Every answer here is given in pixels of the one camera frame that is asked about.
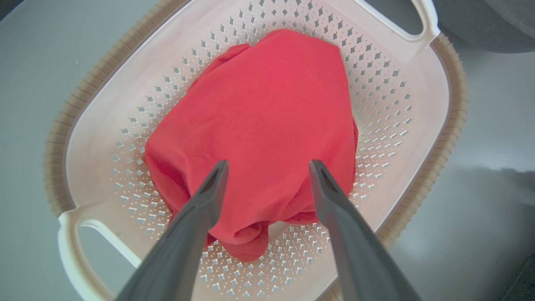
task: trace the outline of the brown woven trim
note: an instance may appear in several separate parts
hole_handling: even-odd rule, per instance
[[[86,105],[124,62],[189,0],[161,0],[139,20],[82,79],[63,104],[48,134],[44,154],[44,182],[52,212],[74,209],[65,178],[65,151],[72,127]]]
[[[440,171],[448,161],[449,155],[459,140],[459,135],[467,117],[468,87],[459,54],[444,34],[440,34],[431,43],[431,47],[440,58],[448,78],[450,93],[448,117],[433,151],[431,151],[398,205],[377,233],[379,240],[387,249],[400,237],[401,231],[405,229],[412,216],[416,214],[425,196],[437,181]],[[342,300],[342,288],[338,280],[319,299],[319,301]]]

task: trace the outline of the crumpled red garment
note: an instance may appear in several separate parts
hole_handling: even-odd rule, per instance
[[[265,252],[271,223],[318,221],[311,159],[350,192],[357,136],[338,47],[282,29],[215,59],[156,127],[144,160],[175,216],[227,159],[224,204],[208,243],[218,239],[252,261]]]

